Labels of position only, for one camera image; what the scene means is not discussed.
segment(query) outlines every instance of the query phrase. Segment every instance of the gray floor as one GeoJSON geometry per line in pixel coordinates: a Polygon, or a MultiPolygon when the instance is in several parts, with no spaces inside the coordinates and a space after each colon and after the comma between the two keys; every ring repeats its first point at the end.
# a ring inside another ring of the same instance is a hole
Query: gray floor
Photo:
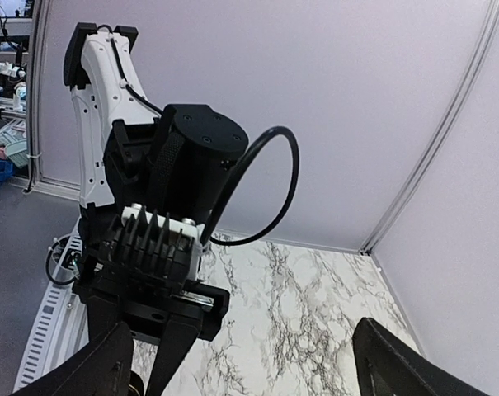
{"type": "Polygon", "coordinates": [[[0,396],[10,394],[47,286],[44,260],[53,237],[69,233],[78,204],[19,188],[0,188],[0,396]]]}

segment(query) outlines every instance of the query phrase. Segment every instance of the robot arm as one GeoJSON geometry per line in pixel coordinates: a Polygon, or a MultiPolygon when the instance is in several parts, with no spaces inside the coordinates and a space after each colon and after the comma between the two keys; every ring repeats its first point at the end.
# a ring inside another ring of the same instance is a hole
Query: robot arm
{"type": "Polygon", "coordinates": [[[76,34],[82,37],[77,41],[72,40],[68,48],[72,61],[66,59],[64,65],[64,81],[71,87],[81,148],[80,205],[83,208],[90,204],[101,207],[114,203],[103,161],[113,122],[119,119],[129,125],[147,125],[160,117],[160,114],[136,101],[125,89],[127,82],[120,77],[119,65],[112,49],[111,40],[115,42],[128,83],[145,97],[130,58],[130,39],[133,44],[137,31],[125,29],[127,37],[118,32],[93,33],[94,27],[92,24],[79,24],[76,34]]]}
{"type": "Polygon", "coordinates": [[[197,273],[234,188],[271,139],[288,139],[293,171],[280,213],[259,234],[232,244],[256,240],[290,206],[299,149],[284,127],[246,151],[243,129],[207,105],[157,108],[131,62],[137,30],[104,28],[79,23],[64,60],[82,164],[83,252],[73,292],[87,306],[90,340],[125,322],[135,338],[158,345],[146,393],[154,396],[197,338],[214,339],[228,311],[229,292],[203,284],[197,273]]]}

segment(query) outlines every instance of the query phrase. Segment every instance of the metal frame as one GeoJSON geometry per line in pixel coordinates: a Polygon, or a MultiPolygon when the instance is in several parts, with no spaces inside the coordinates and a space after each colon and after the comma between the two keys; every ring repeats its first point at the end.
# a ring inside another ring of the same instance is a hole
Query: metal frame
{"type": "MultiPolygon", "coordinates": [[[[54,276],[61,271],[68,249],[82,250],[76,224],[54,276]]],[[[87,342],[86,305],[72,293],[72,285],[57,286],[50,282],[35,317],[13,392],[64,363],[87,342]]]]}
{"type": "Polygon", "coordinates": [[[13,100],[5,97],[0,97],[0,109],[2,109],[2,117],[9,120],[26,120],[26,113],[23,111],[9,110],[12,109],[13,100]]]}
{"type": "Polygon", "coordinates": [[[33,10],[33,24],[31,30],[30,45],[30,62],[28,64],[27,89],[29,95],[27,97],[27,137],[28,137],[28,152],[34,161],[29,161],[29,172],[33,175],[33,183],[38,183],[41,179],[40,174],[40,116],[39,106],[40,99],[40,81],[44,74],[44,57],[45,57],[45,32],[49,19],[49,10],[51,0],[39,0],[35,2],[33,10]]]}
{"type": "Polygon", "coordinates": [[[453,129],[454,123],[458,118],[464,103],[467,101],[471,88],[477,79],[478,72],[482,68],[487,52],[491,46],[492,38],[497,30],[498,22],[499,0],[492,0],[489,3],[489,8],[487,9],[483,28],[475,50],[471,56],[467,68],[465,69],[462,80],[460,81],[460,84],[451,99],[449,107],[441,118],[431,141],[427,145],[423,154],[420,156],[416,166],[412,169],[411,174],[403,184],[401,190],[396,195],[381,220],[377,223],[370,236],[363,242],[360,248],[361,253],[372,253],[373,249],[393,226],[398,216],[402,213],[403,208],[405,208],[419,187],[421,180],[440,151],[441,146],[445,142],[450,131],[453,129]]]}

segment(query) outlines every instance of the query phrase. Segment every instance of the shelf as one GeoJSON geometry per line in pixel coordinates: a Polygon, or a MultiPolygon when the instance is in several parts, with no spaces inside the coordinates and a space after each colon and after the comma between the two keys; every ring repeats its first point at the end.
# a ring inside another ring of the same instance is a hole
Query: shelf
{"type": "Polygon", "coordinates": [[[7,33],[10,36],[15,35],[31,35],[31,29],[33,28],[33,20],[31,18],[7,18],[7,33]]]}
{"type": "MultiPolygon", "coordinates": [[[[14,51],[0,51],[0,62],[12,62],[16,60],[16,52],[14,51]]],[[[29,61],[29,53],[24,52],[21,56],[22,63],[27,63],[29,61]]]]}

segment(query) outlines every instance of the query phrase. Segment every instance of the screw hole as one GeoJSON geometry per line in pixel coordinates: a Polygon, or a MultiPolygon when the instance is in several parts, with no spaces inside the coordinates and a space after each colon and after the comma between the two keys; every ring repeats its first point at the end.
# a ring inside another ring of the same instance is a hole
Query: screw hole
{"type": "Polygon", "coordinates": [[[152,314],[152,317],[153,317],[154,319],[156,319],[156,320],[161,321],[161,322],[162,322],[163,320],[165,320],[165,317],[164,317],[163,315],[161,315],[160,313],[153,313],[153,314],[152,314]]]}

